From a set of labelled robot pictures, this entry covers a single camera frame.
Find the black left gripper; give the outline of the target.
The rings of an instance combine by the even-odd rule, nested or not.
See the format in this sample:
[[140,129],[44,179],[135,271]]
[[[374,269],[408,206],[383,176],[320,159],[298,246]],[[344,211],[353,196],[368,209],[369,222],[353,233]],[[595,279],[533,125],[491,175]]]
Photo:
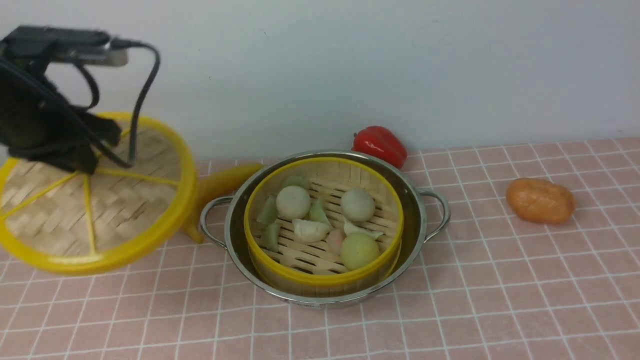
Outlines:
[[48,164],[67,173],[94,174],[98,155],[87,136],[41,93],[25,84],[30,76],[69,105],[46,76],[43,60],[1,59],[1,143],[12,158]]

